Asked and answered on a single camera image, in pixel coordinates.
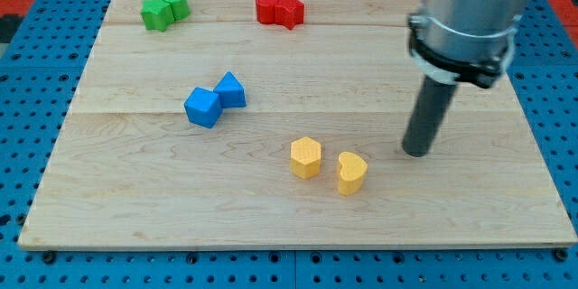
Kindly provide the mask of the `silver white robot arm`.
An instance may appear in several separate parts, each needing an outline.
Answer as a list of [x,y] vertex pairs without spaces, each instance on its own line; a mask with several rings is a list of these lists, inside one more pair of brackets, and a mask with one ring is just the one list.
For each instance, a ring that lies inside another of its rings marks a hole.
[[513,60],[528,0],[422,0],[410,14],[409,52],[428,78],[488,89]]

